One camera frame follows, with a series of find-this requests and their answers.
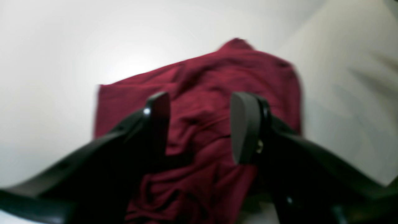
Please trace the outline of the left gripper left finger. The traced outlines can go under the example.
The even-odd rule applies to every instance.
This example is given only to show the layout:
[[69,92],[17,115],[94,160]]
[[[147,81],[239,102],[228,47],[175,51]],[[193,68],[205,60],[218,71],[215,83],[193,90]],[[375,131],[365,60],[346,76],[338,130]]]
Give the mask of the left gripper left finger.
[[166,92],[43,172],[1,189],[2,224],[122,224],[133,188],[165,156]]

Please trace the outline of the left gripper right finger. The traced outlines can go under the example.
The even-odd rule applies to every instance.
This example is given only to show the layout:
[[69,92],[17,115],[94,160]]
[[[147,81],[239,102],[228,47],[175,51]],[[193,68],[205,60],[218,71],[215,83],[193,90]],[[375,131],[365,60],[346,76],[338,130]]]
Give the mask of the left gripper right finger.
[[259,95],[231,95],[230,128],[234,162],[257,167],[281,224],[397,223],[397,190],[297,134]]

